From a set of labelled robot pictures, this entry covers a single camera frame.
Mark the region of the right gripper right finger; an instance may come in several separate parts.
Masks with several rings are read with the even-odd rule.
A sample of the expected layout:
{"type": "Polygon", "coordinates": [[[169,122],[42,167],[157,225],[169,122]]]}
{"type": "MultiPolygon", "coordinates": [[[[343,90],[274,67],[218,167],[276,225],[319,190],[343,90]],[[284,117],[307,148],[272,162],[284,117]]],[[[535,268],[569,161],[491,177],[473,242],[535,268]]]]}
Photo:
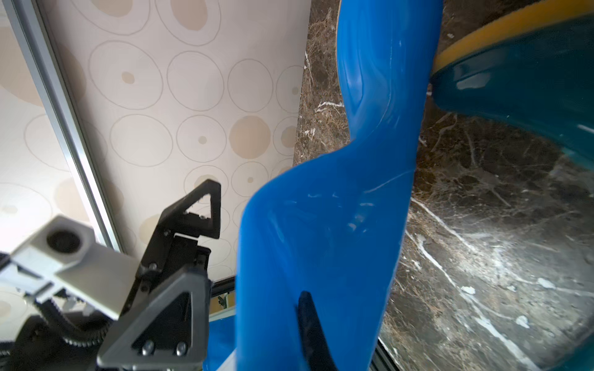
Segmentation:
{"type": "Polygon", "coordinates": [[[297,318],[303,357],[309,369],[337,371],[310,292],[301,292],[297,318]]]}

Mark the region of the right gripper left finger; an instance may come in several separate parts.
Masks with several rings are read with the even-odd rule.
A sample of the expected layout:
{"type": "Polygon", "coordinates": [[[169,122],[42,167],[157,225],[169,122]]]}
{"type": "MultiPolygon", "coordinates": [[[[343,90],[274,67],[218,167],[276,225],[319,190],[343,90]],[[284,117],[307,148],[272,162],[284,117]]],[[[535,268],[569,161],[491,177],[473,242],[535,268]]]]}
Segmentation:
{"type": "Polygon", "coordinates": [[[221,184],[208,179],[161,213],[122,315],[97,364],[119,370],[199,370],[207,358],[211,250],[221,234],[221,184]]]}

